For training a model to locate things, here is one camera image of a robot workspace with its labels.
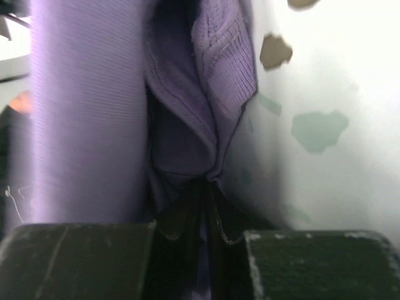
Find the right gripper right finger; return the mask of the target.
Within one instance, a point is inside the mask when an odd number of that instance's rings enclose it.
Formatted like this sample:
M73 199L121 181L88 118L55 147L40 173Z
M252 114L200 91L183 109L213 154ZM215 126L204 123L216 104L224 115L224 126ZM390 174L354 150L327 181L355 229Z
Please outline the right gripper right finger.
M399 254L372 231L275 230L206 188L213 299L398 299Z

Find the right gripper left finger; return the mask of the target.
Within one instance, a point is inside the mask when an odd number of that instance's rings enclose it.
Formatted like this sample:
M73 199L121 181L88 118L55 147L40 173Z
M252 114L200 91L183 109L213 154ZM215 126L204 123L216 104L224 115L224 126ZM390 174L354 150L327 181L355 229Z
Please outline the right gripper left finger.
M30 224L28 190L6 189L17 226L1 241L2 299L201 299L202 184L151 222Z

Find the purple t shirt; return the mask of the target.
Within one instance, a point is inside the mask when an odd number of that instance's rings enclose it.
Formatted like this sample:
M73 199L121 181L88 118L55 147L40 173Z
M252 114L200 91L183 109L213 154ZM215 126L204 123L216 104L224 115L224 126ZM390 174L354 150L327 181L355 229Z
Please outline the purple t shirt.
M217 181L256 92L241 1L32 1L32 223L125 223Z

